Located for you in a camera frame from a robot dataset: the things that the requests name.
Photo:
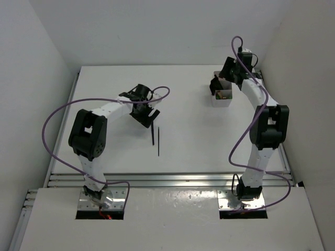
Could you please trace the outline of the black angled brush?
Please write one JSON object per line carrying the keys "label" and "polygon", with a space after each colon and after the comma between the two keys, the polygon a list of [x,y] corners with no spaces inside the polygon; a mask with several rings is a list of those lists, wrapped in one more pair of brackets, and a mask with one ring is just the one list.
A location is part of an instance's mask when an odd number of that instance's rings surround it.
{"label": "black angled brush", "polygon": [[150,129],[151,129],[152,145],[154,146],[155,145],[155,140],[154,140],[154,123],[153,122],[151,122]]}

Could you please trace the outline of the thin black eyeliner pencil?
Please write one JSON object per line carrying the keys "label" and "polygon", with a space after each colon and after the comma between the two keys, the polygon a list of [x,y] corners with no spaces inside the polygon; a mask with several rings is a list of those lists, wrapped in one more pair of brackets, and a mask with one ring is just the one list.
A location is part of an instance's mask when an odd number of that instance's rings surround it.
{"label": "thin black eyeliner pencil", "polygon": [[160,156],[160,127],[158,127],[157,141],[158,141],[158,157],[159,157]]}

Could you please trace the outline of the black fan brush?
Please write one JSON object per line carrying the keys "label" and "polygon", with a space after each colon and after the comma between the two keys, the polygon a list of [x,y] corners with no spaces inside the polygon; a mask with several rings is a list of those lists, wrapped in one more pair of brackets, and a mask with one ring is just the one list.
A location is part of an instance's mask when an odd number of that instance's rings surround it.
{"label": "black fan brush", "polygon": [[216,91],[222,90],[222,85],[217,75],[214,75],[213,79],[210,81],[209,88],[212,96],[215,95]]}

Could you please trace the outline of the tan cylinder stick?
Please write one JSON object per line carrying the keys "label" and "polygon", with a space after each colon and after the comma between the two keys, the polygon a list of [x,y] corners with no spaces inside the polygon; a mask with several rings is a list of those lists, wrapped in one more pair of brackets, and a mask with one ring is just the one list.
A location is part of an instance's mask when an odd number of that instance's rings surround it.
{"label": "tan cylinder stick", "polygon": [[224,95],[223,95],[223,93],[222,93],[220,90],[218,90],[218,91],[216,92],[216,96],[221,96],[221,97],[222,97],[222,96],[224,96]]}

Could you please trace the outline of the green tube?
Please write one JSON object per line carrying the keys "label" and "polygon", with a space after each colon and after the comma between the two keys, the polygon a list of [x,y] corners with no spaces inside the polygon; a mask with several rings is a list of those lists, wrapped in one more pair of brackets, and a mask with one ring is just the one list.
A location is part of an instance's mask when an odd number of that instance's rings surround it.
{"label": "green tube", "polygon": [[216,96],[216,100],[231,100],[232,99],[232,97],[230,97],[230,96],[228,96],[228,97],[226,97],[226,96]]}

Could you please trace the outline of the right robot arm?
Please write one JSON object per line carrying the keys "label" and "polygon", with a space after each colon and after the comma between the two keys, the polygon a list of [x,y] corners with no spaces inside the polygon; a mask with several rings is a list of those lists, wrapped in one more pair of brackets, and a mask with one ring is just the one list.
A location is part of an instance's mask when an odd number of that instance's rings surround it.
{"label": "right robot arm", "polygon": [[289,117],[289,107],[275,101],[262,80],[252,72],[252,58],[252,52],[241,50],[235,59],[226,59],[219,73],[219,77],[239,87],[255,111],[251,124],[243,133],[243,136],[249,136],[252,144],[248,164],[237,186],[232,189],[233,195],[242,201],[260,197],[269,160],[286,139]]}

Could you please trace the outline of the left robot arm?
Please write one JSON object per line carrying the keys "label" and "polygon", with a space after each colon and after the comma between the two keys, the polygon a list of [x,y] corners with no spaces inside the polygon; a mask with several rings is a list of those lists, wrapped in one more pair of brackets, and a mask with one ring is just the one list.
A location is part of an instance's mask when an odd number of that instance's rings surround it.
{"label": "left robot arm", "polygon": [[94,202],[103,200],[107,184],[101,164],[101,155],[107,142],[107,127],[125,115],[132,116],[149,128],[160,111],[155,105],[162,96],[145,85],[138,84],[128,92],[118,95],[115,101],[92,110],[77,112],[69,136],[69,146],[78,156],[84,174],[84,192]]}

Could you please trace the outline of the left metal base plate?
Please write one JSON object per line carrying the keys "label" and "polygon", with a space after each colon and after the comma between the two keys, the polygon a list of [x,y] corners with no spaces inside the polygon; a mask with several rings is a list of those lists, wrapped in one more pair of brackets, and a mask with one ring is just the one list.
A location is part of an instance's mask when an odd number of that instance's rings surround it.
{"label": "left metal base plate", "polygon": [[79,211],[123,211],[127,200],[128,188],[105,187],[99,193],[82,188],[77,209]]}

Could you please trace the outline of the metal base plate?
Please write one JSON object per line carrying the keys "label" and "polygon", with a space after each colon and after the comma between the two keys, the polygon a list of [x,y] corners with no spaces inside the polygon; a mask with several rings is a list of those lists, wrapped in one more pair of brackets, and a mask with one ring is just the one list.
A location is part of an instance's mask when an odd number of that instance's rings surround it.
{"label": "metal base plate", "polygon": [[77,209],[79,211],[123,211],[127,200],[128,188],[105,187],[99,193],[82,188]]}
{"label": "metal base plate", "polygon": [[217,190],[219,211],[251,210],[265,206],[263,194],[258,199],[239,200],[229,189]]}

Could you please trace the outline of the aluminium rail front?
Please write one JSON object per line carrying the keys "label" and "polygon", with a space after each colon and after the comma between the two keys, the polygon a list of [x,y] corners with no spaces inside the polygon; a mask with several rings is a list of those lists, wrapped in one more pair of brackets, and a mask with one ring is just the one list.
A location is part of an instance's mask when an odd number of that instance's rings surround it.
{"label": "aluminium rail front", "polygon": [[[233,179],[232,173],[213,174],[106,174],[108,182],[128,181],[134,188],[190,188],[190,187],[229,187]],[[82,187],[84,178],[79,174],[51,174],[46,186]]]}

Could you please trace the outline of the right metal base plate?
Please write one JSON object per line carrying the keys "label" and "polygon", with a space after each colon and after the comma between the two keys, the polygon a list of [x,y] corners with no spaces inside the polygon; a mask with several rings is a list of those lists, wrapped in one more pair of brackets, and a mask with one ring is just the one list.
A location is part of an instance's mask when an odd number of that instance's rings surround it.
{"label": "right metal base plate", "polygon": [[251,210],[265,206],[263,194],[258,199],[239,200],[229,189],[217,190],[219,211]]}

